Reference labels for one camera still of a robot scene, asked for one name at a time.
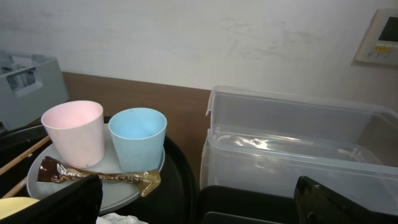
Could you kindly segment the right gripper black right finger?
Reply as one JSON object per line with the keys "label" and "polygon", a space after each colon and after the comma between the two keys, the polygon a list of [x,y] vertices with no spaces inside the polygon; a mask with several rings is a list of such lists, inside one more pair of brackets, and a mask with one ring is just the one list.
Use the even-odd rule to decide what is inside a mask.
{"label": "right gripper black right finger", "polygon": [[370,211],[306,176],[298,178],[294,191],[294,200],[300,223],[397,223],[396,216]]}

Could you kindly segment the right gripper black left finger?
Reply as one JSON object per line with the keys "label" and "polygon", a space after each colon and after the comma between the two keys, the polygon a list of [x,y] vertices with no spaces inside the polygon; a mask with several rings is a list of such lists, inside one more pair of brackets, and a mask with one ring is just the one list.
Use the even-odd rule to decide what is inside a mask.
{"label": "right gripper black left finger", "polygon": [[1,224],[95,224],[103,198],[102,181],[89,175],[1,220]]}

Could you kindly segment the white tissue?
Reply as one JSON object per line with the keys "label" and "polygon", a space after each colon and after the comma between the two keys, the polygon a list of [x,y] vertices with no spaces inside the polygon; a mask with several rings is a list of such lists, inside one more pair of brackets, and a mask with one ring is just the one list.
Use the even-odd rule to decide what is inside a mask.
{"label": "white tissue", "polygon": [[148,224],[139,220],[137,217],[128,215],[118,215],[117,213],[109,213],[101,217],[97,217],[96,224]]}

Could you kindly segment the brown gold snack wrapper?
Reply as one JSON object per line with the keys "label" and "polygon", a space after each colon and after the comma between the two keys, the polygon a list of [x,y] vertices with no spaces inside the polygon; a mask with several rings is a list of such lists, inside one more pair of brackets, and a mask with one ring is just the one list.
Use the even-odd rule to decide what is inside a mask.
{"label": "brown gold snack wrapper", "polygon": [[160,182],[160,172],[158,169],[144,172],[127,172],[107,174],[82,170],[63,164],[50,156],[43,158],[37,174],[38,182],[53,182],[61,184],[66,181],[84,179],[89,175],[97,175],[101,180],[112,182],[125,182],[134,184],[142,197],[149,195],[156,189]]}

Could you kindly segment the wooden chopstick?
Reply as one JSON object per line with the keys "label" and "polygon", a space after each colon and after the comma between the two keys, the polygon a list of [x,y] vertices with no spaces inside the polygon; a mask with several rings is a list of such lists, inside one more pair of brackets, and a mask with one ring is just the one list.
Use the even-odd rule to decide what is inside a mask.
{"label": "wooden chopstick", "polygon": [[28,148],[26,151],[18,155],[16,158],[14,158],[12,161],[8,162],[6,165],[1,167],[0,175],[3,175],[5,172],[7,172],[9,169],[14,167],[16,164],[20,163],[23,159],[28,157],[30,154],[38,150],[40,147],[42,147],[44,144],[50,141],[50,137],[46,136],[43,139],[41,139],[39,142],[34,144],[32,147]]}
{"label": "wooden chopstick", "polygon": [[21,189],[25,187],[27,183],[27,177],[23,178],[17,185],[15,185],[10,191],[8,191],[2,198],[10,198],[15,196]]}

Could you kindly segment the yellow bowl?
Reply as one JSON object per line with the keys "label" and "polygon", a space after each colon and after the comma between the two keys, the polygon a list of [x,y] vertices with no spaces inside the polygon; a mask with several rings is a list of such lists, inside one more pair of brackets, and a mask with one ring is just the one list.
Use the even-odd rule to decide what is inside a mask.
{"label": "yellow bowl", "polygon": [[10,197],[0,199],[0,219],[11,216],[21,210],[39,202],[36,198]]}

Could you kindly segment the pink plastic cup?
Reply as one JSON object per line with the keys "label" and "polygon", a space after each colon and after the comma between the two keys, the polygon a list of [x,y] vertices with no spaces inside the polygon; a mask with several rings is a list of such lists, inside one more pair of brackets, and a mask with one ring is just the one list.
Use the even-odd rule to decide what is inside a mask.
{"label": "pink plastic cup", "polygon": [[94,101],[69,101],[41,117],[57,151],[70,166],[86,169],[105,155],[103,107]]}

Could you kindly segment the blue plastic cup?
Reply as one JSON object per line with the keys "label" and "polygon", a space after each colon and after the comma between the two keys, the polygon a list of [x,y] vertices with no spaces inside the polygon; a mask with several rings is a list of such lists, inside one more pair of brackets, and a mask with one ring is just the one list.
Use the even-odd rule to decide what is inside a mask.
{"label": "blue plastic cup", "polygon": [[115,114],[108,123],[123,172],[143,172],[159,167],[167,118],[150,108],[130,108]]}

